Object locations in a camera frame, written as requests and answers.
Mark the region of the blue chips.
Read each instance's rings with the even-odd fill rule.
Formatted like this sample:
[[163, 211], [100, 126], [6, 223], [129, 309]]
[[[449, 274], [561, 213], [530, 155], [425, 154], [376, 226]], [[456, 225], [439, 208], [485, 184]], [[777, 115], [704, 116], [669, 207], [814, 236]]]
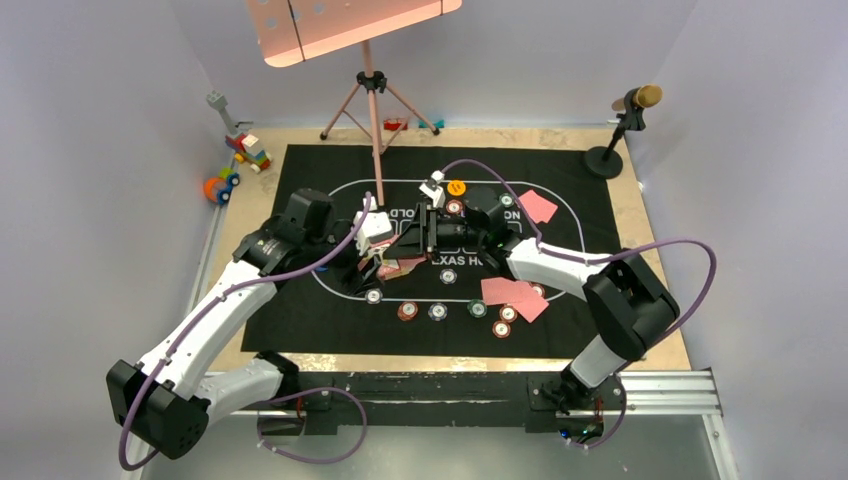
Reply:
[[380, 289], [369, 289], [365, 294], [365, 300], [370, 305], [379, 304], [383, 299], [383, 294]]

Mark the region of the lone blue chip mid-table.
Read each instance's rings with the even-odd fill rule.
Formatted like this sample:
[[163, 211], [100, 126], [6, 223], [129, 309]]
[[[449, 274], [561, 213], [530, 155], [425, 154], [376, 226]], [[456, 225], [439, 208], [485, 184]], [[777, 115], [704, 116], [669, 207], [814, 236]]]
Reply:
[[453, 269], [442, 269], [439, 274], [440, 281], [445, 285], [454, 284], [457, 281], [457, 273]]

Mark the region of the red poker chip stack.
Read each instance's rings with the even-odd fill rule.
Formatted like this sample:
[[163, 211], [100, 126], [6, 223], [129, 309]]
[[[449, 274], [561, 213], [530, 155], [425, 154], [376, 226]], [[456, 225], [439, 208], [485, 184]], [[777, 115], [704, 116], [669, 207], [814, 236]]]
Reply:
[[419, 308], [416, 302], [405, 301], [399, 305], [397, 309], [397, 317], [403, 322], [408, 322], [418, 315], [418, 311]]

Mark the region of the yellow big blind button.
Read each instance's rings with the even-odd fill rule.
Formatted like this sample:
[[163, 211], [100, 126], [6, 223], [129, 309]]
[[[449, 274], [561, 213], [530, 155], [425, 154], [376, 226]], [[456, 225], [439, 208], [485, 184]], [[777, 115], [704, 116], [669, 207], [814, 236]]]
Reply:
[[446, 191], [454, 197], [461, 197], [467, 191], [466, 184], [461, 180], [451, 180], [446, 185]]

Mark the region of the blue poker chip stack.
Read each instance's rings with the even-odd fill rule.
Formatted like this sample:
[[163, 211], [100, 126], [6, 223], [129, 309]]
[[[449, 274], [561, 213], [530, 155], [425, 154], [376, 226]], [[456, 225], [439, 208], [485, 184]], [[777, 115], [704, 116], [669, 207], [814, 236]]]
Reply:
[[447, 318], [447, 315], [448, 315], [448, 309], [447, 309], [447, 306], [443, 303], [440, 303], [440, 302], [433, 303], [428, 308], [428, 316], [433, 321], [437, 321], [437, 322], [443, 321]]

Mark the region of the green chips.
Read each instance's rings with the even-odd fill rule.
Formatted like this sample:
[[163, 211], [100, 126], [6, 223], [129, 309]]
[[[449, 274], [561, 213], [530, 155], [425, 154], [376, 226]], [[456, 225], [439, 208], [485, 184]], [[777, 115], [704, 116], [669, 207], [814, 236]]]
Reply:
[[515, 205], [515, 199], [508, 193], [501, 194], [499, 196], [499, 201], [507, 209], [512, 208]]

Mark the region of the card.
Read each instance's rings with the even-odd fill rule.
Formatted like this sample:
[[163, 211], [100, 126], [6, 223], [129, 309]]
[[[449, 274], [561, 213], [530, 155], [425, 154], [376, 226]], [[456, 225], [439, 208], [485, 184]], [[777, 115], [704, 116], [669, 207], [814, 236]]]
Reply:
[[481, 299], [487, 306], [522, 303], [538, 296], [530, 283], [503, 277], [482, 279], [480, 287]]
[[530, 293], [520, 301], [512, 303], [516, 312], [528, 323], [534, 323], [549, 307], [549, 302], [538, 293]]
[[529, 218], [535, 223], [549, 223], [558, 210], [558, 206], [541, 196], [535, 190], [527, 190], [518, 197]]

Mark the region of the red-backed playing card deck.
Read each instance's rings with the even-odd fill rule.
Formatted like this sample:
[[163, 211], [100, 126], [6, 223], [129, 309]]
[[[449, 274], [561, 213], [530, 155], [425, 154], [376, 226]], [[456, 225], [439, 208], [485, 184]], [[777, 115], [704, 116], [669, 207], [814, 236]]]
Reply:
[[426, 257], [398, 259], [398, 268], [404, 274], [411, 273], [418, 265], [427, 261]]

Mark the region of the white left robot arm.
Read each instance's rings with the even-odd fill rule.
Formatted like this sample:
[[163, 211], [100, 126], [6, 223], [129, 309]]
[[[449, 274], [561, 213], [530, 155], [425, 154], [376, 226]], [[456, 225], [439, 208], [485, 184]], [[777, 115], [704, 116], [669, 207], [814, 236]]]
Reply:
[[284, 409], [311, 395], [299, 368], [277, 353], [259, 353], [246, 366], [214, 377], [213, 360], [234, 334], [290, 280], [329, 267], [358, 282], [355, 240], [376, 210], [365, 194], [353, 220], [332, 221], [332, 199], [301, 189], [288, 210], [266, 220], [239, 244], [216, 284], [164, 340], [134, 363], [118, 360], [106, 374], [123, 470], [157, 455], [178, 459], [206, 429], [252, 404]]

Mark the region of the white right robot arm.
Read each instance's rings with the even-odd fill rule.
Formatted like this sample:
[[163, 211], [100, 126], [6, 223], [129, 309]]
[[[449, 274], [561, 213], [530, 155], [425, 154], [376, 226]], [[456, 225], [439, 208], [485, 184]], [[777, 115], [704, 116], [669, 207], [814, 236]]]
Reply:
[[423, 201], [388, 247], [392, 260], [436, 257], [468, 248], [491, 273], [538, 283], [572, 295], [589, 308], [597, 334], [562, 373], [561, 392], [576, 407], [596, 399], [601, 384], [627, 362], [637, 361], [660, 340], [680, 308], [645, 260], [632, 250], [603, 255], [555, 248], [513, 230], [506, 207], [490, 187], [461, 197], [461, 213], [437, 205], [440, 175], [422, 183]]

